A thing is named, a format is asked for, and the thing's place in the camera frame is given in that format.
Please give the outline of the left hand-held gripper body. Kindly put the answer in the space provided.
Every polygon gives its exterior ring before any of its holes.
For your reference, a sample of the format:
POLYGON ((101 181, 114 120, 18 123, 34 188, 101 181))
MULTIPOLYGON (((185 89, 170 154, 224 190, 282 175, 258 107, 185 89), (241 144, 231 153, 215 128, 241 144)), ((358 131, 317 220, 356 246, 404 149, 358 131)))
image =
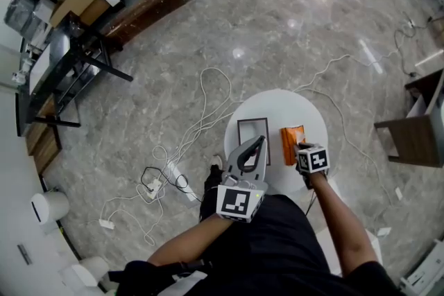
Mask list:
POLYGON ((218 185, 216 214, 220 218, 250 223, 258 212, 268 184, 259 180, 239 180, 227 175, 218 185))

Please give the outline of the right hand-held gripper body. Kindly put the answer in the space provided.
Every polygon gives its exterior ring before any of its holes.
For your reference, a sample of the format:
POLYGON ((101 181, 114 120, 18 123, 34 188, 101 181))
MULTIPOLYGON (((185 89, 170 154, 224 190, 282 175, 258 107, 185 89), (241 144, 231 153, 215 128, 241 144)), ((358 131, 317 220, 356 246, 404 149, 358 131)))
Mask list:
POLYGON ((330 169, 330 158, 327 148, 312 143, 300 142, 295 147, 296 170, 302 176, 307 189, 313 189, 310 176, 320 173, 327 178, 330 169))

